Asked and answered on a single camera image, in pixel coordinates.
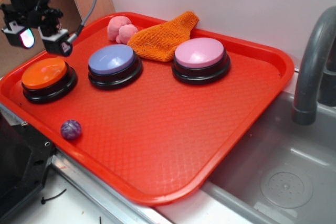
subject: orange cloth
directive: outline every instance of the orange cloth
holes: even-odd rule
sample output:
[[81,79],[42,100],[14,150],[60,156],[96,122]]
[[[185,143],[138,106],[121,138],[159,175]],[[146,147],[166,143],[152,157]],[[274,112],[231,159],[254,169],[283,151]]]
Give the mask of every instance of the orange cloth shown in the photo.
[[177,46],[190,39],[190,31],[198,21],[193,12],[185,12],[169,22],[137,32],[127,45],[142,58],[171,61]]

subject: sink drain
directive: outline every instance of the sink drain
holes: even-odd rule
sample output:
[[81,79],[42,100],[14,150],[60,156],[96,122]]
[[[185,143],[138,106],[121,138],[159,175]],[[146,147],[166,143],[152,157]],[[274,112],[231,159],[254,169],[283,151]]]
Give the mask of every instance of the sink drain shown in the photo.
[[301,207],[313,194],[310,179],[289,166],[268,171],[261,178],[260,187],[269,202],[282,208]]

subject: tray rim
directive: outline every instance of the tray rim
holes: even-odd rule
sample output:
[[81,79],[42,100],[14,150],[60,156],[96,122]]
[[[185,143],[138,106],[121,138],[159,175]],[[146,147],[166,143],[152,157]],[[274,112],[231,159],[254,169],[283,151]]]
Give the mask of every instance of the tray rim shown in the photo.
[[[85,40],[86,38],[90,37],[91,34],[98,29],[102,29],[107,26],[109,20],[114,16],[128,16],[135,25],[139,25],[138,21],[144,22],[145,24],[151,25],[158,25],[163,22],[164,20],[144,16],[141,14],[131,13],[131,12],[122,12],[122,13],[114,13],[111,15],[106,15],[95,22],[91,23],[87,27],[83,29],[81,36],[75,41],[74,46],[76,46],[81,41]],[[234,51],[234,53],[241,54],[243,56],[248,57],[245,55],[247,51],[257,51],[259,52],[259,60],[265,61],[270,63],[271,65],[275,66],[279,73],[281,74],[279,82],[272,87],[272,90],[268,92],[266,96],[263,97],[262,101],[257,104],[257,106],[253,109],[253,113],[247,116],[242,123],[236,128],[233,134],[227,139],[226,143],[231,145],[231,148],[239,141],[242,135],[246,132],[246,130],[257,120],[257,118],[265,111],[265,109],[272,103],[272,101],[276,98],[276,96],[281,92],[281,90],[285,87],[287,82],[291,79],[294,73],[294,64],[291,58],[284,53],[283,51],[265,46],[262,44],[258,44],[255,42],[250,42],[226,35],[221,35],[217,33],[213,33],[210,31],[205,31],[202,29],[194,28],[191,32],[191,37],[211,37],[215,39],[225,40],[225,47],[228,52]],[[38,55],[34,56],[33,58],[29,59],[25,63],[21,64],[20,66],[16,67],[8,74],[6,74],[2,80],[0,80],[0,103],[5,105],[8,109],[10,109],[13,113],[18,115],[23,120],[27,121],[34,127],[36,127],[40,132],[42,132],[46,137],[52,139],[55,145],[60,148],[61,151],[65,152],[66,155],[69,155],[73,158],[76,162],[83,165],[89,171],[93,172],[96,176],[100,177],[104,182],[106,182],[111,187],[114,187],[118,190],[121,194],[125,194],[127,191],[132,191],[132,195],[127,194],[126,197],[132,201],[135,201],[142,205],[148,206],[157,206],[163,205],[170,202],[174,202],[182,197],[185,197],[192,192],[196,191],[200,188],[202,183],[207,179],[208,175],[214,170],[214,168],[219,164],[219,162],[226,156],[226,154],[230,151],[226,150],[219,154],[220,150],[223,146],[218,149],[218,151],[214,154],[211,158],[212,162],[208,162],[196,175],[194,178],[191,179],[190,183],[186,186],[171,192],[167,195],[147,195],[142,193],[141,191],[137,190],[136,188],[129,185],[125,180],[120,178],[118,175],[112,173],[102,164],[97,162],[91,156],[85,156],[84,151],[79,151],[75,148],[75,146],[71,145],[70,143],[64,141],[62,138],[55,136],[54,132],[50,130],[48,127],[41,124],[41,122],[35,118],[30,113],[26,112],[25,110],[21,109],[17,104],[15,104],[8,95],[6,96],[6,88],[8,85],[13,85],[17,83],[17,81],[13,81],[11,78],[13,75],[22,75],[24,70],[34,63],[37,60],[41,60],[44,58],[56,57],[56,55],[49,55],[45,51],[39,53]]]

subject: sink basin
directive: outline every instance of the sink basin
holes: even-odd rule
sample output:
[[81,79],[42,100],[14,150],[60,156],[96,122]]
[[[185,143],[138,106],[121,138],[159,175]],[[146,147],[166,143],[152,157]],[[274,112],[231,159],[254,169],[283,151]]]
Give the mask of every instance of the sink basin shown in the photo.
[[265,223],[334,223],[335,109],[319,105],[316,122],[300,126],[291,120],[292,101],[282,92],[208,182],[223,191],[217,198],[233,196]]

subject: pink button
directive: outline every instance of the pink button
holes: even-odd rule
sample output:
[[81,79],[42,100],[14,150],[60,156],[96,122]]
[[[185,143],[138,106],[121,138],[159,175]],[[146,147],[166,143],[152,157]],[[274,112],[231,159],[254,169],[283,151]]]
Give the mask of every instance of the pink button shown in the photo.
[[223,55],[223,44],[211,38],[190,39],[175,50],[177,63],[186,68],[209,67],[219,62]]

